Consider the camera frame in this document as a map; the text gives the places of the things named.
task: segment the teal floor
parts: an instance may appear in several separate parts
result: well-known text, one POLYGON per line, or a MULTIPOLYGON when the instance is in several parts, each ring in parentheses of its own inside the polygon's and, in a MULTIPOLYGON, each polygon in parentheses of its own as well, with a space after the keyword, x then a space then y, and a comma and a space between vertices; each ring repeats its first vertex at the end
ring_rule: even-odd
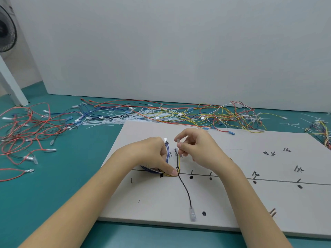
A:
MULTIPOLYGON (((47 102, 51 111, 61 112, 79 104, 80 97, 49 95, 42 82, 23 89, 31 104, 47 102)), ((111 99, 95 98, 97 101, 111 99)), ((0 111, 13 106, 8 95, 0 97, 0 111)), ((257 109, 287 117, 264 120, 270 131, 303 132, 282 123, 300 123, 306 128, 314 118, 298 111, 257 109)), ((305 114, 330 120, 326 113, 304 112, 305 114)), ((54 148, 57 152, 37 153, 39 164, 24 162, 22 169, 35 169, 34 173, 0 183, 0 247, 14 248, 23 242, 53 212, 63 205, 100 168, 112 147, 122 125, 111 127, 80 126, 58 137, 54 148)), ((0 156, 1 168, 16 168, 5 156, 0 156)), ((294 247, 331 247, 331 241, 321 239, 288 237, 294 247)), ((176 229, 145 225, 96 222, 82 247, 246 247, 240 233, 176 229)))

